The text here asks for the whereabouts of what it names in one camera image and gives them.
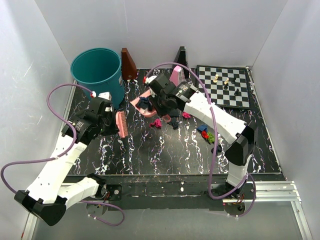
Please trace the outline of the pink dustpan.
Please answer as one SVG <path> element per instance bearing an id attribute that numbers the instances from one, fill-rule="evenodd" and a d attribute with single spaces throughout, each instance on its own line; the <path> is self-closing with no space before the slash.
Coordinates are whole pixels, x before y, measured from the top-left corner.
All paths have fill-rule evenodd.
<path id="1" fill-rule="evenodd" d="M 146 118 L 151 118 L 156 114 L 160 115 L 152 105 L 150 97 L 152 97 L 151 91 L 147 90 L 130 102 Z"/>

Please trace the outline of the pink hand brush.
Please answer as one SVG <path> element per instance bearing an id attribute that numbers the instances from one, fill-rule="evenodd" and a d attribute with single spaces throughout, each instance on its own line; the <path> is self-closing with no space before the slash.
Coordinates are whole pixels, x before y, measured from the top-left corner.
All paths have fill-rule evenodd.
<path id="1" fill-rule="evenodd" d="M 124 111 L 118 111 L 115 115 L 115 123 L 118 128 L 118 135 L 121 138 L 125 138 L 128 136 L 128 128 L 127 128 L 127 121 L 126 115 Z"/>

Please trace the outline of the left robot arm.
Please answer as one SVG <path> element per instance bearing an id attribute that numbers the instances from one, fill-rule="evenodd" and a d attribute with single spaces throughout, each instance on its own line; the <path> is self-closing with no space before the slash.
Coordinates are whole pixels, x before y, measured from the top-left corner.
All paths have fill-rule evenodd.
<path id="1" fill-rule="evenodd" d="M 61 131 L 58 149 L 72 144 L 71 149 L 62 156 L 52 155 L 37 178 L 27 189 L 18 190 L 14 199 L 49 226 L 57 224 L 68 208 L 86 198 L 105 199 L 109 193 L 107 182 L 94 173 L 66 188 L 62 183 L 92 140 L 117 133 L 124 136 L 123 116 L 115 110 L 110 97 L 92 98 L 88 108 L 74 114 Z"/>

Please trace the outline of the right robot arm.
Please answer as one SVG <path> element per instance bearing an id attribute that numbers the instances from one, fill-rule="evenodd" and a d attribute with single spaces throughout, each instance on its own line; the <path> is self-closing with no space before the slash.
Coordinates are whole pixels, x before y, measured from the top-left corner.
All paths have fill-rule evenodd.
<path id="1" fill-rule="evenodd" d="M 162 117 L 179 109 L 216 130 L 229 143 L 224 152 L 229 162 L 226 192 L 232 199 L 243 195 L 249 159 L 257 143 L 257 125 L 253 121 L 246 123 L 228 114 L 208 101 L 192 83 L 183 81 L 175 85 L 162 73 L 144 78 L 144 83 L 149 87 L 150 101 L 158 115 Z"/>

